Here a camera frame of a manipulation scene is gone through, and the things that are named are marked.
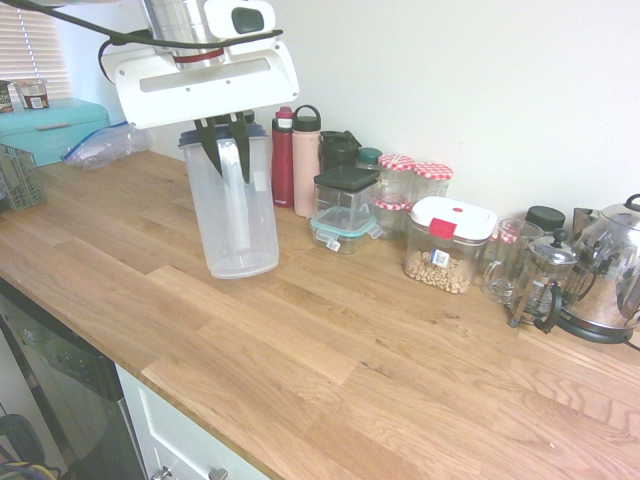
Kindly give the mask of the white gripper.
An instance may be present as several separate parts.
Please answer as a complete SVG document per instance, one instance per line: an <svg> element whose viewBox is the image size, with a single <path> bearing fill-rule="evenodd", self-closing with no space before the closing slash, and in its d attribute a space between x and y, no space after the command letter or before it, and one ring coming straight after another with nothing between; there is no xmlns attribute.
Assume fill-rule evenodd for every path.
<svg viewBox="0 0 640 480"><path fill-rule="evenodd" d="M221 63L180 70L169 54L152 48L113 56L113 82L126 120L146 129L195 120L199 141L211 164L223 175L216 126L229 114L242 176L250 180L249 130L242 113L285 104L299 93L291 55L281 41L261 41L260 49L224 50Z"/></svg>

